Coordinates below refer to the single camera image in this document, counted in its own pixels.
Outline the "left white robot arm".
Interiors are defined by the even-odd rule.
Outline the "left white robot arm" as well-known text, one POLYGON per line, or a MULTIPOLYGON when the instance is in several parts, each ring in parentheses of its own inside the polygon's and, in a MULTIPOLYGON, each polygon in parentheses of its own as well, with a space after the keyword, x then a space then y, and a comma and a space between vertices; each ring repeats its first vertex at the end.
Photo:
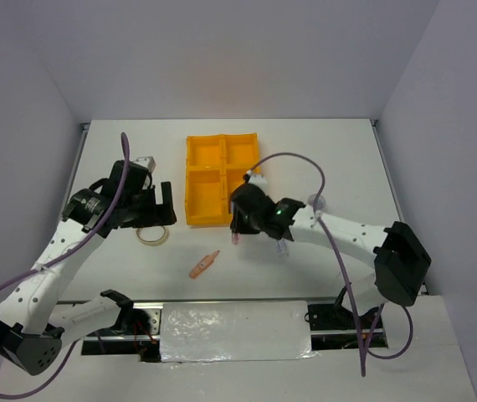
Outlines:
POLYGON ((53 238, 30 274, 16 281, 0 303, 0 355, 36 376, 62 348, 100 329, 123 334, 141 325, 151 328, 146 312, 127 296, 105 290, 64 312, 55 306, 78 270, 115 229, 169 226, 177 221, 172 185, 161 184, 158 203, 152 157, 114 163, 109 177, 75 193, 67 203, 53 238))

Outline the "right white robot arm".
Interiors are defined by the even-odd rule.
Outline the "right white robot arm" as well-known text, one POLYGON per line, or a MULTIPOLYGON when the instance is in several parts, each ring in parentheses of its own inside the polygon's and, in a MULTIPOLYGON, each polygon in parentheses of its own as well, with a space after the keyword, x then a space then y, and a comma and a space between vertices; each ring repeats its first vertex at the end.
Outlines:
POLYGON ((371 268, 353 280, 342 272, 344 285, 336 298, 335 319, 354 327, 365 314, 391 302, 411 307, 431 266, 431 257, 408 224, 368 225, 325 214, 298 200, 274 202, 256 185, 245 183, 231 194, 230 229, 242 235, 264 233, 275 240, 319 245, 338 260, 350 256, 371 268))

